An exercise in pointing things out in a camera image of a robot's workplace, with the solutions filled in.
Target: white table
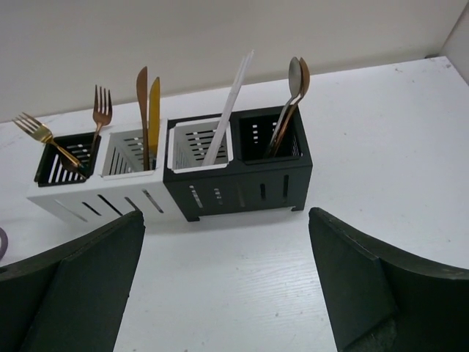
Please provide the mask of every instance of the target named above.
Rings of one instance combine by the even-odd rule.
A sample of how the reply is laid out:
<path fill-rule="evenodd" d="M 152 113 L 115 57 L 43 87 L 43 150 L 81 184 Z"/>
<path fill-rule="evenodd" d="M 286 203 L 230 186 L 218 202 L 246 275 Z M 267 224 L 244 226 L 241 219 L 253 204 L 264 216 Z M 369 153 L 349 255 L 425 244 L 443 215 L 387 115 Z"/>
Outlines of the white table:
<path fill-rule="evenodd" d="M 165 98 L 162 116 L 220 112 L 228 91 Z M 250 85 L 235 109 L 288 95 L 286 81 Z M 125 109 L 114 123 L 139 120 Z M 469 87 L 446 58 L 313 76 L 300 109 L 314 161 L 305 211 L 148 228 L 115 351 L 335 351 L 309 240 L 313 206 L 469 268 Z M 44 121 L 57 134 L 94 129 L 89 111 Z M 41 149 L 0 125 L 2 265 L 83 234 L 25 199 Z"/>

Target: utensil caddy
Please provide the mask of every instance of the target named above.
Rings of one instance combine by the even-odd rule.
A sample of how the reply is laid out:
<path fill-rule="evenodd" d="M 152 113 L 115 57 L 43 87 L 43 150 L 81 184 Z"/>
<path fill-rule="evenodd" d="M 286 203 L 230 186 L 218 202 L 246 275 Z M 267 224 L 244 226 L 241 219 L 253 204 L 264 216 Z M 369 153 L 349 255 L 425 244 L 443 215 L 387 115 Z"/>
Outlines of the utensil caddy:
<path fill-rule="evenodd" d="M 166 124 L 160 121 L 160 151 L 166 144 Z M 82 161 L 91 158 L 94 168 L 88 179 L 63 170 L 55 148 L 45 146 L 27 198 L 66 222 L 85 226 L 105 224 L 135 209 L 144 213 L 146 222 L 184 219 L 163 184 L 164 153 L 158 153 L 155 169 L 143 171 L 140 122 L 104 128 L 97 152 L 88 155 L 92 136 L 56 137 Z"/>
<path fill-rule="evenodd" d="M 313 163 L 299 109 L 275 158 L 263 159 L 282 106 L 233 112 L 215 165 L 202 166 L 220 115 L 169 120 L 163 183 L 188 221 L 303 210 Z"/>

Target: black container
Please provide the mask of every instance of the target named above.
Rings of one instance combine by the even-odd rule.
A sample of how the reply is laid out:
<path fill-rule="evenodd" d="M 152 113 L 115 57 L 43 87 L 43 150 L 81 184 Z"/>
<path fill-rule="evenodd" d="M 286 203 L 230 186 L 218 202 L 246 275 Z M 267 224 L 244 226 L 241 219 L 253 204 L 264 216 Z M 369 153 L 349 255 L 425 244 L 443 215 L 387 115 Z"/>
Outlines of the black container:
<path fill-rule="evenodd" d="M 95 170 L 96 155 L 99 150 L 101 137 L 96 139 L 96 146 L 93 155 L 89 156 L 94 133 L 74 134 L 72 136 L 61 136 L 54 138 L 54 141 L 75 156 L 86 167 L 86 178 L 93 175 Z M 43 156 L 37 167 L 34 181 L 39 187 L 70 185 L 73 183 L 83 183 L 86 178 L 75 172 L 68 172 L 61 168 L 61 153 L 53 145 L 47 144 L 44 147 Z"/>
<path fill-rule="evenodd" d="M 242 211 L 304 209 L 313 163 L 298 109 L 277 156 L 262 158 L 281 109 L 282 106 L 277 106 L 233 112 L 230 118 L 233 160 L 222 169 L 196 172 L 174 173 L 168 168 L 169 131 L 179 122 L 220 115 L 168 121 L 163 182 L 188 221 Z"/>

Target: white chopstick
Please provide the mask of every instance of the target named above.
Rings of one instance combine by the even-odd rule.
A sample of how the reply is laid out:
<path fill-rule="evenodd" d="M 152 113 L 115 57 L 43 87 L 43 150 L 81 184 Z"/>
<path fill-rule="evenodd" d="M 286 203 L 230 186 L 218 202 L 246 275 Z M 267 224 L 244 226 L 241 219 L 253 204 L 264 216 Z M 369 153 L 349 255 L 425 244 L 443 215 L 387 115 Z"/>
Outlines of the white chopstick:
<path fill-rule="evenodd" d="M 236 74 L 236 78 L 234 79 L 232 88 L 228 94 L 228 99 L 226 99 L 225 107 L 223 109 L 223 112 L 221 113 L 221 118 L 220 122 L 218 123 L 217 130 L 215 132 L 215 135 L 213 136 L 212 142 L 210 143 L 204 161 L 202 162 L 202 166 L 209 166 L 215 163 L 218 150 L 220 149 L 221 141 L 223 140 L 225 131 L 228 128 L 229 118 L 231 117 L 237 96 L 240 94 L 241 86 L 243 85 L 246 71 L 248 70 L 249 65 L 251 64 L 253 56 L 254 50 L 252 50 L 248 55 L 243 57 L 240 68 Z"/>

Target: purple ring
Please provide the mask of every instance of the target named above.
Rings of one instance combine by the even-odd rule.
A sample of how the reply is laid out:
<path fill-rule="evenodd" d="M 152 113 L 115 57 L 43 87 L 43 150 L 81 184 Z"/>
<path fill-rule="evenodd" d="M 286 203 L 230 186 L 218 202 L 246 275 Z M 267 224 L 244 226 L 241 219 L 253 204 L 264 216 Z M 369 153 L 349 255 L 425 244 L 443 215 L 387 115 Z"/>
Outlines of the purple ring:
<path fill-rule="evenodd" d="M 5 231 L 0 227 L 0 260 L 5 255 L 8 248 L 8 237 Z"/>

